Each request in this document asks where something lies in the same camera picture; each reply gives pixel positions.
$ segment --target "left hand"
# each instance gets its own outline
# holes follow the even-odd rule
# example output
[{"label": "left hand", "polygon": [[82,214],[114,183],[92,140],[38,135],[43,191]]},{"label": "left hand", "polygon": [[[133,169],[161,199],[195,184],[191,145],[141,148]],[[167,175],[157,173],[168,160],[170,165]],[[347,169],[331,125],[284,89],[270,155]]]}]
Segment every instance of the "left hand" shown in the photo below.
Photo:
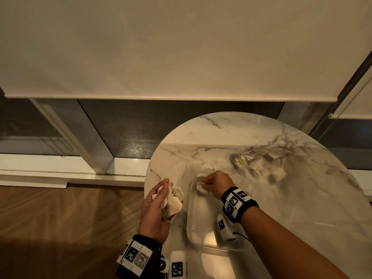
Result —
[{"label": "left hand", "polygon": [[[163,220],[161,204],[167,197],[169,179],[160,181],[151,191],[142,203],[141,220],[139,222],[138,234],[149,237],[164,244],[168,237],[170,223]],[[152,199],[152,195],[158,192],[160,186],[163,186],[159,194]]]}]

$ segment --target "marble tabletop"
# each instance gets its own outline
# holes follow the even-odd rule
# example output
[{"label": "marble tabletop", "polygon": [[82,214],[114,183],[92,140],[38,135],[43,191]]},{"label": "marble tabletop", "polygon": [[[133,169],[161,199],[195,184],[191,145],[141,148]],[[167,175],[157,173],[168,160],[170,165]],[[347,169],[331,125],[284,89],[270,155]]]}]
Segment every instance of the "marble tabletop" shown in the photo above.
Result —
[{"label": "marble tabletop", "polygon": [[[284,178],[256,176],[232,157],[273,152]],[[164,178],[182,188],[184,206],[172,220],[163,246],[186,250],[189,278],[270,278],[254,248],[216,254],[194,247],[186,236],[188,193],[198,173],[222,170],[243,176],[261,209],[310,244],[351,278],[370,278],[372,209],[346,167],[311,137],[272,118],[242,112],[191,119],[167,135],[152,155],[145,196]]]}]

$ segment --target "transparent tray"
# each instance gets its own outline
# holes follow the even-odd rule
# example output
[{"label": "transparent tray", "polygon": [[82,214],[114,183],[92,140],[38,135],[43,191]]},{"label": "transparent tray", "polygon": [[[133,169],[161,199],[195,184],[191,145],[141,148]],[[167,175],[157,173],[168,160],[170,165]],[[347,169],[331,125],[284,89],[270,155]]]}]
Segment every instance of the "transparent tray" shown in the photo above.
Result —
[{"label": "transparent tray", "polygon": [[[230,174],[235,185],[239,187],[242,178],[239,175]],[[221,251],[240,251],[243,249],[244,241],[241,236],[233,242],[222,240],[217,223],[217,216],[222,212],[223,204],[211,193],[207,196],[199,194],[196,190],[196,179],[190,186],[189,207],[187,217],[187,237],[197,247]],[[240,224],[233,224],[227,219],[231,230],[245,235]]]}]

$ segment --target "hand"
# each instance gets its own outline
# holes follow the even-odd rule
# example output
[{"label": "hand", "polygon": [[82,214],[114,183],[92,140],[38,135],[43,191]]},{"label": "hand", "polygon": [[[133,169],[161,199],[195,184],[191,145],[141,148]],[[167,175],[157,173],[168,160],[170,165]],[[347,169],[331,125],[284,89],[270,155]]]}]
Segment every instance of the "hand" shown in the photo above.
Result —
[{"label": "hand", "polygon": [[[164,244],[169,234],[170,223],[163,220],[161,204],[167,197],[169,179],[160,181],[143,201],[141,208],[141,220],[139,222],[138,234],[149,237]],[[159,194],[152,199],[152,195],[158,192],[160,186],[163,186]]]},{"label": "hand", "polygon": [[224,192],[235,186],[230,176],[221,170],[209,174],[203,180],[203,183],[203,189],[212,192],[213,196],[219,200],[221,200]]}]

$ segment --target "black wristband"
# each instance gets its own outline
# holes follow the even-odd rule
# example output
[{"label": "black wristband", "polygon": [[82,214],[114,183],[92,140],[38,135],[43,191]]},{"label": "black wristband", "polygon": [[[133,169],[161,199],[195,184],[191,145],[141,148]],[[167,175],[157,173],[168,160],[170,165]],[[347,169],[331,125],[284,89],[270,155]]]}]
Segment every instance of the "black wristband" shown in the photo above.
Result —
[{"label": "black wristband", "polygon": [[134,235],[117,260],[120,265],[116,276],[122,279],[161,278],[161,248],[154,239]]},{"label": "black wristband", "polygon": [[259,208],[252,196],[238,187],[228,189],[221,200],[224,203],[222,211],[232,223],[240,223],[241,216],[248,208],[252,206]]}]

